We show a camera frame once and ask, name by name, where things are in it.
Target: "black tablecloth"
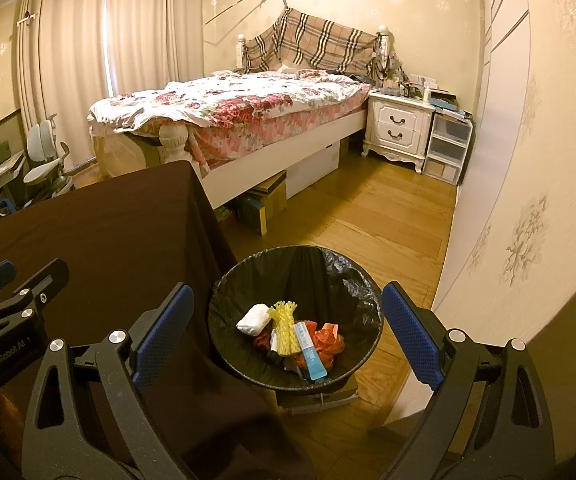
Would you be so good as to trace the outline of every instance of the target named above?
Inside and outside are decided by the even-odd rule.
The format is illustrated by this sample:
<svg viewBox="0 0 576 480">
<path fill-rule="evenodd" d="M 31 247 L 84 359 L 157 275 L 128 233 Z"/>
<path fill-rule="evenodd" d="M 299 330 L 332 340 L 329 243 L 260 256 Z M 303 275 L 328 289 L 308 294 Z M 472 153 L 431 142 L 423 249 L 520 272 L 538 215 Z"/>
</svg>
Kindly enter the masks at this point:
<svg viewBox="0 0 576 480">
<path fill-rule="evenodd" d="M 207 302 L 235 258 L 190 164 L 114 178 L 2 219 L 0 262 L 11 260 L 17 279 L 0 301 L 53 258 L 68 264 L 70 282 L 44 318 L 49 338 L 71 346 L 130 328 L 177 282 L 192 287 L 193 319 L 142 398 L 164 441 L 200 479 L 314 477 L 309 458 L 263 400 L 210 360 Z M 4 388 L 22 416 L 37 367 Z M 100 409 L 113 454 L 128 461 L 110 412 Z"/>
</svg>

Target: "white nightstand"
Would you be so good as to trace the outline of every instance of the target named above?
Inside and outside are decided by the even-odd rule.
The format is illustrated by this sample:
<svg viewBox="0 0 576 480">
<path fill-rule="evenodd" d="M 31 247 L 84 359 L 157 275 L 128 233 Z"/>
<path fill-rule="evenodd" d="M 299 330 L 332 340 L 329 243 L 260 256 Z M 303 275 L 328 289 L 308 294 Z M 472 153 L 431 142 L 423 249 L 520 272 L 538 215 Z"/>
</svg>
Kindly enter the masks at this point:
<svg viewBox="0 0 576 480">
<path fill-rule="evenodd" d="M 424 101 L 370 92 L 361 155 L 372 150 L 388 160 L 412 162 L 421 173 L 434 109 Z"/>
</svg>

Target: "curtain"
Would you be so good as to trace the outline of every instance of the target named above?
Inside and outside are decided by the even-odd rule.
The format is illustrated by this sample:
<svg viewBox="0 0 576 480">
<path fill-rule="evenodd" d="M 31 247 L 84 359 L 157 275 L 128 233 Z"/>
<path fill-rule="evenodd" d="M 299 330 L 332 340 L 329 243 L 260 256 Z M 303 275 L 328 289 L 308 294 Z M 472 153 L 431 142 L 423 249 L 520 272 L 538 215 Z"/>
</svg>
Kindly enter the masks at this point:
<svg viewBox="0 0 576 480">
<path fill-rule="evenodd" d="M 201 0 L 172 0 L 167 38 L 171 43 L 171 74 L 176 81 L 203 77 L 203 14 Z"/>
<path fill-rule="evenodd" d="M 36 23 L 42 0 L 22 0 L 17 28 L 17 91 L 25 133 L 46 118 L 39 78 L 39 27 Z"/>
<path fill-rule="evenodd" d="M 57 114 L 57 140 L 70 148 L 66 170 L 94 157 L 88 110 L 108 97 L 103 12 L 104 0 L 42 0 L 39 75 L 46 115 Z"/>
<path fill-rule="evenodd" d="M 115 94 L 203 76 L 201 0 L 108 0 Z"/>
<path fill-rule="evenodd" d="M 108 59 L 114 94 L 164 88 L 171 79 L 167 0 L 108 0 Z"/>
<path fill-rule="evenodd" d="M 104 0 L 23 0 L 17 44 L 18 92 L 26 133 L 54 118 L 68 144 L 66 171 L 94 157 L 88 110 L 108 97 L 102 19 Z"/>
</svg>

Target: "office chair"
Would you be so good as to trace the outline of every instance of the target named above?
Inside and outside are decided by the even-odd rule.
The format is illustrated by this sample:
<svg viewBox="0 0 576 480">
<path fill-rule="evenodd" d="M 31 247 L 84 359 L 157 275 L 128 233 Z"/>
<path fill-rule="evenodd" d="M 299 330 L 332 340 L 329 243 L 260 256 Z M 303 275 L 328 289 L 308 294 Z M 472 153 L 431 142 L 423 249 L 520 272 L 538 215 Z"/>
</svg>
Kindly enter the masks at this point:
<svg viewBox="0 0 576 480">
<path fill-rule="evenodd" d="M 57 156 L 53 120 L 55 116 L 56 114 L 51 115 L 28 131 L 26 140 L 28 155 L 34 162 L 43 162 L 43 164 L 33 168 L 24 176 L 24 184 L 34 186 L 45 182 L 46 186 L 24 207 L 65 194 L 72 189 L 72 177 L 63 174 L 64 160 L 70 154 L 68 144 L 60 142 L 64 153 L 59 158 L 55 158 Z"/>
</svg>

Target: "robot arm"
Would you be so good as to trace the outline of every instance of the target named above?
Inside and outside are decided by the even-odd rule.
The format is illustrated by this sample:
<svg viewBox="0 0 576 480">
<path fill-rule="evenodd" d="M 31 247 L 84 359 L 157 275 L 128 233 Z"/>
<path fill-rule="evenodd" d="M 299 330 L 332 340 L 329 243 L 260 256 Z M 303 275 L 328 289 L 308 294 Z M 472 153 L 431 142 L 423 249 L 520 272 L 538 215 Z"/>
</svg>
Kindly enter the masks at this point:
<svg viewBox="0 0 576 480">
<path fill-rule="evenodd" d="M 548 405 L 523 342 L 498 347 L 446 330 L 397 283 L 383 290 L 386 319 L 422 383 L 434 394 L 385 480 L 537 480 L 554 467 Z M 485 393 L 461 459 L 440 469 L 475 382 Z"/>
</svg>

